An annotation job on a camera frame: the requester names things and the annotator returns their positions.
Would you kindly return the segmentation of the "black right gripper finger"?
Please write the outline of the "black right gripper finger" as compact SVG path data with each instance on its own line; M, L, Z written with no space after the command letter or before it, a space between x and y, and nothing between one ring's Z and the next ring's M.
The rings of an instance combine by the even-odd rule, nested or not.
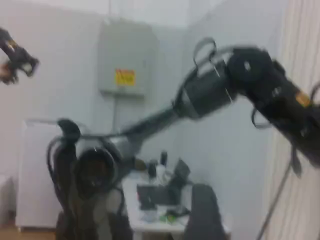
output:
M185 240L225 240L217 196L211 186L197 183L191 191L191 211L184 229Z

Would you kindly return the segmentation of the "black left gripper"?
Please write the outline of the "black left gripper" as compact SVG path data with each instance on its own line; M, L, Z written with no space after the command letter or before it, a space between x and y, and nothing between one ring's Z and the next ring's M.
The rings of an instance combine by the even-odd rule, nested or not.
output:
M274 126L314 166L320 165L320 106L294 108Z

